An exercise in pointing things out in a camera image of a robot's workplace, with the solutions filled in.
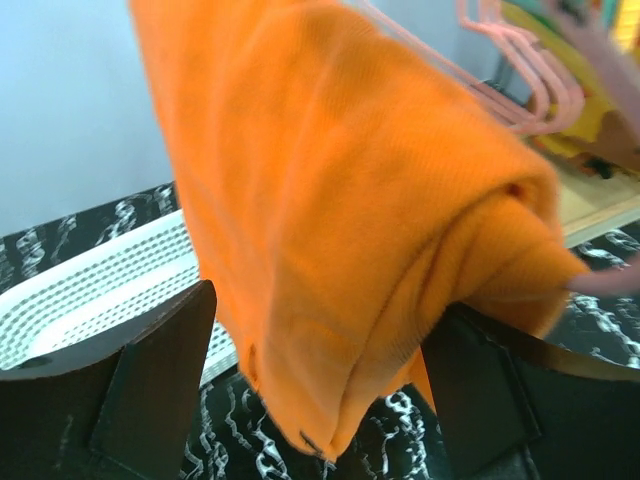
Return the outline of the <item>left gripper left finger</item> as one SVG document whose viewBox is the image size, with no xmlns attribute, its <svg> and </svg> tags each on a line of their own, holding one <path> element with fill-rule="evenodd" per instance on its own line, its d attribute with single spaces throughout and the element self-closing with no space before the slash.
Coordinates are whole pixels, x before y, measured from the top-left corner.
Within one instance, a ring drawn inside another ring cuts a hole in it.
<svg viewBox="0 0 640 480">
<path fill-rule="evenodd" d="M 216 293 L 150 311 L 1 373 L 4 479 L 175 479 L 199 398 Z"/>
</svg>

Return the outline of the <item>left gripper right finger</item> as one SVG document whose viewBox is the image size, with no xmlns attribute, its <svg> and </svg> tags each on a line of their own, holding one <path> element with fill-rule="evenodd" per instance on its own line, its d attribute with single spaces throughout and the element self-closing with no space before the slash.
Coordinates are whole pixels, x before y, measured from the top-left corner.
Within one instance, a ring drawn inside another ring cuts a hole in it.
<svg viewBox="0 0 640 480">
<path fill-rule="evenodd" d="M 638 370 L 461 304 L 421 349 L 454 478 L 638 478 Z"/>
</svg>

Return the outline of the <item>orange trousers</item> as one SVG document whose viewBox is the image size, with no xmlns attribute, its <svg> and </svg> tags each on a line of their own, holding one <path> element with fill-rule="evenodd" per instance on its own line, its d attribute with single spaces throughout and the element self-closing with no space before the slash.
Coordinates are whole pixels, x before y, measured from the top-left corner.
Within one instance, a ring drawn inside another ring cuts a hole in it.
<svg viewBox="0 0 640 480">
<path fill-rule="evenodd" d="M 335 461 L 465 302 L 534 336 L 586 265 L 547 161 L 338 1 L 130 5 L 201 275 L 295 448 Z"/>
</svg>

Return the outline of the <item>pink wire hanger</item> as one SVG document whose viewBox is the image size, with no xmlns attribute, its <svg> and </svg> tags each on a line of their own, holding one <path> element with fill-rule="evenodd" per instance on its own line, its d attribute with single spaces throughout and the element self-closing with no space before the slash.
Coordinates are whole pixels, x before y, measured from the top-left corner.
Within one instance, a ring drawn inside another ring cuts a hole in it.
<svg viewBox="0 0 640 480">
<path fill-rule="evenodd" d="M 389 33 L 409 43 L 422 57 L 464 86 L 485 109 L 501 121 L 476 92 L 478 84 L 490 86 L 489 84 L 479 81 L 462 67 L 432 49 L 416 34 L 395 22 L 372 2 L 361 1 L 358 5 L 383 25 Z M 546 1 L 543 6 L 547 10 L 548 18 L 557 22 L 561 33 L 571 41 L 572 46 L 591 66 L 604 87 L 609 102 L 617 109 L 633 137 L 637 138 L 639 136 L 639 72 L 633 66 L 631 59 L 621 53 L 580 2 Z"/>
</svg>

